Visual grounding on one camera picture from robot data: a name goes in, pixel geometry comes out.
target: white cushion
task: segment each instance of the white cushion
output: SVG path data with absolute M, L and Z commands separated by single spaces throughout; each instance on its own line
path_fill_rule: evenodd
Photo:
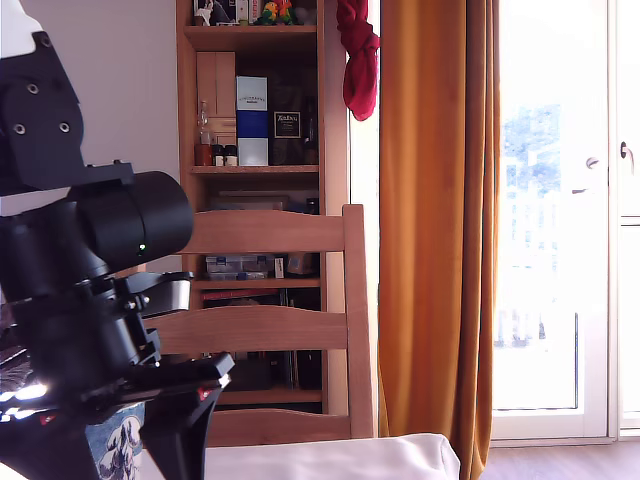
M 207 480 L 458 480 L 441 435 L 207 449 Z M 143 452 L 140 480 L 161 480 Z

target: door handle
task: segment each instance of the door handle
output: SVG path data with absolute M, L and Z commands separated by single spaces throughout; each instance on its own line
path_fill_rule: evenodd
M 627 142 L 622 142 L 620 144 L 620 156 L 622 158 L 626 158 L 627 154 L 629 154 L 629 159 L 631 160 L 631 175 L 636 174 L 636 162 L 633 159 L 633 152 L 631 151 L 631 149 L 629 147 L 627 147 Z
M 586 161 L 586 165 L 587 165 L 587 168 L 589 170 L 593 170 L 594 168 L 596 168 L 599 163 L 600 163 L 600 160 L 598 160 L 596 157 L 589 157 L 589 158 L 587 158 L 587 161 Z M 575 189 L 571 190 L 571 194 L 572 195 L 577 195 L 578 193 L 584 193 L 587 190 L 589 190 L 589 189 L 588 188 L 575 188 Z

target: blue and white box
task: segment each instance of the blue and white box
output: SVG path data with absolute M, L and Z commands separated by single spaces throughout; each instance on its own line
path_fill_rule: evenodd
M 236 77 L 238 164 L 241 167 L 269 165 L 269 114 L 267 79 Z

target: wooden floor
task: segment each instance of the wooden floor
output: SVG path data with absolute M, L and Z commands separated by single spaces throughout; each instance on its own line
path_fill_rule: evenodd
M 640 480 L 640 442 L 492 448 L 480 480 Z

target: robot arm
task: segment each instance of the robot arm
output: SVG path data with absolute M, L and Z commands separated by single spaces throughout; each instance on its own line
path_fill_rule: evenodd
M 209 420 L 233 361 L 171 363 L 144 327 L 146 316 L 185 308 L 190 274 L 114 276 L 184 248 L 187 197 L 161 172 L 84 164 L 82 114 L 51 40 L 18 0 L 1 8 L 0 197 L 71 189 L 0 217 L 0 285 L 15 319 L 7 342 L 46 387 L 36 397 L 0 394 L 0 462 L 30 480 L 97 480 L 86 425 L 144 401 L 140 435 L 165 478 L 202 480 Z

